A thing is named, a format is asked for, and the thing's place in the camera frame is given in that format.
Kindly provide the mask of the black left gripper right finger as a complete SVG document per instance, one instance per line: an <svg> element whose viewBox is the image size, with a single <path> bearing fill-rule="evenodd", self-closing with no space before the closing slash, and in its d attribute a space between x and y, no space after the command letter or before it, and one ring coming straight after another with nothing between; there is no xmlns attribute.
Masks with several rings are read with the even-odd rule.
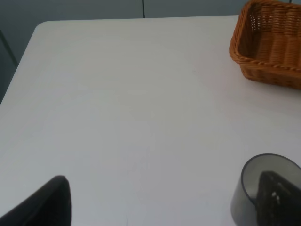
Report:
<svg viewBox="0 0 301 226"><path fill-rule="evenodd" d="M299 226L301 190L273 171L262 172L256 196L256 220L259 226Z"/></svg>

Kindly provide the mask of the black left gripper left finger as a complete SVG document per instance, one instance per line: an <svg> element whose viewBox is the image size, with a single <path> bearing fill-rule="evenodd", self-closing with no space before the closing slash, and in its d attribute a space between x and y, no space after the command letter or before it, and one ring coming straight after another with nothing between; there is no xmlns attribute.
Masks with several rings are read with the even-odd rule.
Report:
<svg viewBox="0 0 301 226"><path fill-rule="evenodd" d="M70 226L71 221L71 190L65 176L53 177L0 217L2 226Z"/></svg>

